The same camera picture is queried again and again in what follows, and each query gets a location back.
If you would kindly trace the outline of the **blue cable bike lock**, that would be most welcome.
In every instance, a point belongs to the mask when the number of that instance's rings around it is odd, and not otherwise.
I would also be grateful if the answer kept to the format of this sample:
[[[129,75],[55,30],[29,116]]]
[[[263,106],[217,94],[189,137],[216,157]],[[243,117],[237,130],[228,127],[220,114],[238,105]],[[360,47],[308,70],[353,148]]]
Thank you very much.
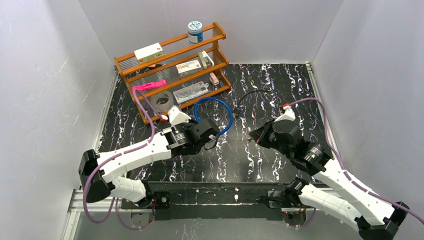
[[[201,104],[203,102],[207,102],[207,101],[214,101],[214,102],[219,103],[220,105],[222,105],[227,110],[227,112],[229,114],[228,125],[223,130],[221,130],[220,132],[218,132],[219,128],[218,128],[217,124],[212,119],[209,119],[209,118],[206,119],[207,123],[211,124],[211,126],[214,127],[215,131],[217,132],[217,134],[213,137],[213,140],[215,142],[217,142],[219,137],[222,136],[223,134],[225,134],[232,127],[232,124],[234,122],[234,116],[233,116],[233,112],[232,112],[231,108],[224,101],[217,99],[215,97],[207,96],[207,97],[200,98],[194,104],[193,114],[194,114],[194,120],[196,121],[196,123],[198,123],[198,124],[203,123],[201,118],[199,117],[198,107],[199,107],[199,104]]]

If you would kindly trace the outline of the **black cable padlock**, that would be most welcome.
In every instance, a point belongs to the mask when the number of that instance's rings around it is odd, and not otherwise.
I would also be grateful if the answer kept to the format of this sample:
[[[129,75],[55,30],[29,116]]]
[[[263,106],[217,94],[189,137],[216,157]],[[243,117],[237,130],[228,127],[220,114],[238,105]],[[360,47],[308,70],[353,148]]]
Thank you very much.
[[[244,101],[244,99],[249,96],[252,95],[254,93],[271,93],[271,90],[264,90],[264,89],[259,89],[259,90],[253,90],[253,91],[249,91],[247,93],[245,93],[234,105],[234,108],[232,110],[232,116],[234,118],[238,118],[240,116],[240,106],[242,105],[242,102]]]

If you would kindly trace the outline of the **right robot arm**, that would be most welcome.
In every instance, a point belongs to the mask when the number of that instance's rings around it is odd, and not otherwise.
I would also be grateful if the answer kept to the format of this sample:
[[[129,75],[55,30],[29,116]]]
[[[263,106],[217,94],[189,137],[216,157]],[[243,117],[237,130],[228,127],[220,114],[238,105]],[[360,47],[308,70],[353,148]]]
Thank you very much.
[[[354,184],[354,178],[347,176],[348,172],[322,145],[304,139],[293,121],[269,120],[250,131],[249,136],[261,147],[279,151],[297,169],[325,183],[339,195],[326,193],[297,177],[279,196],[263,197],[264,200],[319,209],[349,225],[364,240],[395,238],[407,216],[407,205],[384,202],[372,190]]]

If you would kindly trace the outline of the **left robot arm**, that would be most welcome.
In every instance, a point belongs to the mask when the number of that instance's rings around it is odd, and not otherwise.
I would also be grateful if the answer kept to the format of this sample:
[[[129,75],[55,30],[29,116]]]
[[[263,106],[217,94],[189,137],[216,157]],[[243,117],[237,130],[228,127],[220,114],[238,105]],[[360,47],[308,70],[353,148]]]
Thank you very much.
[[[149,201],[153,190],[147,181],[125,178],[125,173],[157,161],[195,155],[219,135],[218,126],[207,119],[173,125],[156,133],[153,139],[115,151],[87,150],[82,154],[78,169],[83,199],[86,203],[96,203],[115,197],[137,205]]]

